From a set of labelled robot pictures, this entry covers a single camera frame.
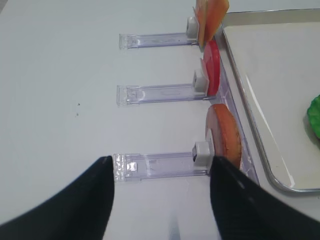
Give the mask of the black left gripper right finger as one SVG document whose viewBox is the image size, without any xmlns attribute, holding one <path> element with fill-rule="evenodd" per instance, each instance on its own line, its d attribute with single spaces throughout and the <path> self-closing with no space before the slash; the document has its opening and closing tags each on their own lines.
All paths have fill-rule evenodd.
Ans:
<svg viewBox="0 0 320 240">
<path fill-rule="evenodd" d="M 210 202 L 223 240 L 318 240 L 319 221 L 280 201 L 228 159 L 214 156 Z"/>
</svg>

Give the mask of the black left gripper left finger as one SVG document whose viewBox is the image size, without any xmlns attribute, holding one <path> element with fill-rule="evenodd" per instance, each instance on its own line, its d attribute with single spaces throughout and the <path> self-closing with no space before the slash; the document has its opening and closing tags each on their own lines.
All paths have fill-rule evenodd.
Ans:
<svg viewBox="0 0 320 240">
<path fill-rule="evenodd" d="M 101 240 L 115 196 L 113 158 L 100 157 L 56 195 L 2 224 L 2 240 Z"/>
</svg>

